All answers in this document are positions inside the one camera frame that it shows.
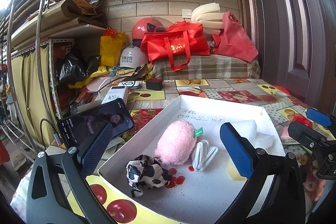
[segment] blue gripper pad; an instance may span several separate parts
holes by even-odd
[[[239,174],[242,177],[250,179],[253,173],[253,160],[238,138],[244,139],[229,122],[226,122],[221,126],[220,139],[228,151]]]
[[[308,119],[317,122],[318,124],[322,125],[323,127],[331,126],[331,120],[328,115],[322,114],[321,112],[317,111],[316,109],[309,108],[306,112],[306,116]]]
[[[93,174],[112,138],[113,127],[107,123],[81,158],[81,174],[84,178]]]

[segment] green tag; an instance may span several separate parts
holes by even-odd
[[[194,138],[197,138],[203,134],[203,127],[194,131]]]

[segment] white helmet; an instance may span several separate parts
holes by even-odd
[[[148,64],[148,56],[138,47],[127,47],[121,53],[120,67],[136,69],[144,64]]]

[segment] checkered fabric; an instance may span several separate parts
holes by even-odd
[[[175,66],[186,62],[185,55],[174,56]],[[227,78],[249,78],[258,79],[260,67],[258,60],[251,63],[238,58],[222,55],[193,55],[187,67],[179,71],[172,71],[168,58],[155,61],[153,68],[157,79],[178,80],[178,79],[227,79]]]

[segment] black box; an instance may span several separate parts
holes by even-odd
[[[163,81],[160,79],[148,79],[146,81],[146,89],[148,90],[162,90]]]

